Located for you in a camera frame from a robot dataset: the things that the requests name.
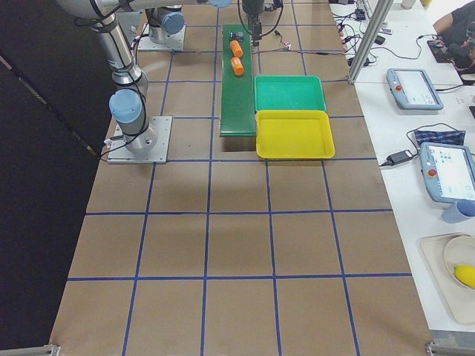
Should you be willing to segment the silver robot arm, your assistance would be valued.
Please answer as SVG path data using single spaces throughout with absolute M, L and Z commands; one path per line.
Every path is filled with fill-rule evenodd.
M 117 12 L 145 11 L 150 27 L 174 34 L 182 22 L 184 1 L 58 1 L 77 27 L 89 27 L 99 37 L 117 92 L 109 100 L 112 116 L 122 130 L 122 146 L 135 156 L 145 156 L 157 143 L 158 133 L 145 112 L 148 79 L 131 53 L 116 18 Z M 180 20 L 173 29 L 171 23 Z
M 155 44 L 165 44 L 169 36 L 178 34 L 185 27 L 181 5 L 148 8 L 145 14 L 148 36 Z

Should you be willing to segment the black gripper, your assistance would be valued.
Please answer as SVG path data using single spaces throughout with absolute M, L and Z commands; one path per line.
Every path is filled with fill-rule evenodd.
M 262 39 L 260 16 L 264 11 L 264 0 L 243 0 L 243 11 L 250 22 L 254 22 L 254 46 Z

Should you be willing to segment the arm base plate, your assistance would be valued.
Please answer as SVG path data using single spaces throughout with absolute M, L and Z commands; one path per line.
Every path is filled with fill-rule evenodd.
M 182 52 L 184 46 L 186 27 L 178 33 L 164 32 L 160 27 L 152 27 L 152 37 L 148 36 L 149 26 L 145 25 L 142 38 L 138 43 L 138 51 L 147 52 Z
M 117 139 L 107 143 L 107 162 L 111 164 L 165 164 L 168 158 L 172 116 L 150 116 L 148 129 L 135 139 L 124 136 L 119 125 Z

